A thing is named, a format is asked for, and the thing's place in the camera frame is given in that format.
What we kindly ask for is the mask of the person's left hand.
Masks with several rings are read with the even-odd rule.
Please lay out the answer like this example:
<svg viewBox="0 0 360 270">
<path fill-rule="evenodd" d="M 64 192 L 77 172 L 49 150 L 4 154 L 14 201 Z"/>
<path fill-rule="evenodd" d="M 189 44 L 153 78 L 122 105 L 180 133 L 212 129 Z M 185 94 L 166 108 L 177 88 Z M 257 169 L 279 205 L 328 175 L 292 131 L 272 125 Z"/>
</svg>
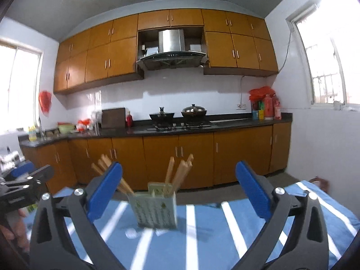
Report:
<svg viewBox="0 0 360 270">
<path fill-rule="evenodd" d="M 22 208 L 18 209 L 18 212 L 15 214 L 15 219 L 11 221 L 10 227 L 7 228 L 1 225 L 1 232 L 6 240 L 15 241 L 23 252 L 28 253 L 30 244 L 27 238 L 26 225 L 23 221 L 25 217 L 26 214 L 24 210 Z"/>
</svg>

